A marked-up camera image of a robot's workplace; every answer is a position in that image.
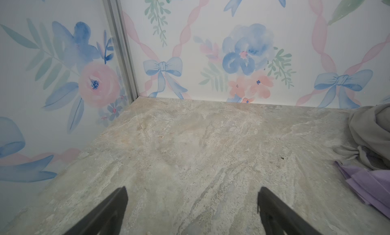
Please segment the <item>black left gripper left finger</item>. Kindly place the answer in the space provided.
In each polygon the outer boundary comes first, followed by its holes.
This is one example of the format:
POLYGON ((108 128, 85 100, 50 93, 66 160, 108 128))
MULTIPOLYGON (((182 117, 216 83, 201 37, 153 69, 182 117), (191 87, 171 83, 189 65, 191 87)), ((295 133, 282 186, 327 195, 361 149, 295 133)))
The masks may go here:
POLYGON ((65 235, 118 235, 127 204, 126 188, 117 188, 65 235))

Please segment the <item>lavender purple cloth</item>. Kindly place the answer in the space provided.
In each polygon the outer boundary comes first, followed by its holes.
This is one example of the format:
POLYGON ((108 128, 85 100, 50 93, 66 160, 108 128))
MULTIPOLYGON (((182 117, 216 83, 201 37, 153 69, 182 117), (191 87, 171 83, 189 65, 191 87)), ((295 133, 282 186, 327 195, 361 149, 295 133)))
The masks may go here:
POLYGON ((366 204, 390 217, 390 171, 369 171, 358 166, 343 165, 335 162, 351 190, 366 204))

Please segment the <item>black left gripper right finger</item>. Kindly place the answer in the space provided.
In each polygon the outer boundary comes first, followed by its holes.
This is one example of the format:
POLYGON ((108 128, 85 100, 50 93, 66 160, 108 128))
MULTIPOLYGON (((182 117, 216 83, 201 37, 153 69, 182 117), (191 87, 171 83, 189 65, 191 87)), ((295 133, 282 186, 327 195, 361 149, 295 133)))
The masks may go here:
POLYGON ((258 192, 257 213, 267 235, 321 234, 264 186, 258 192))

